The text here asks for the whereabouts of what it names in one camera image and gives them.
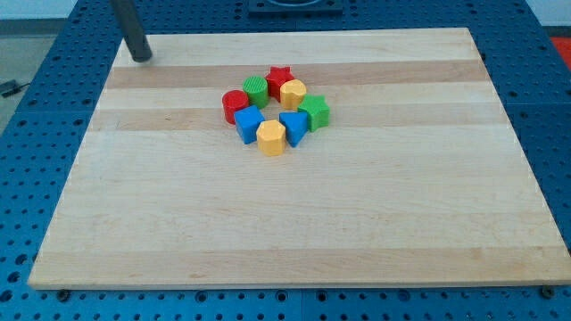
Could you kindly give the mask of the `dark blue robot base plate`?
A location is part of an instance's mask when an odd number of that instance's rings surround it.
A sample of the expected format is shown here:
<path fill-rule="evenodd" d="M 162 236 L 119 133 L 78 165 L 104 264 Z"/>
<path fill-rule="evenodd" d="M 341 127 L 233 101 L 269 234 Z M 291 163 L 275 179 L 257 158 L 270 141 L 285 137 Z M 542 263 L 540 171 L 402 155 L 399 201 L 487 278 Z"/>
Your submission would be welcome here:
<path fill-rule="evenodd" d="M 251 16 L 343 12 L 342 0 L 246 0 L 244 3 Z"/>

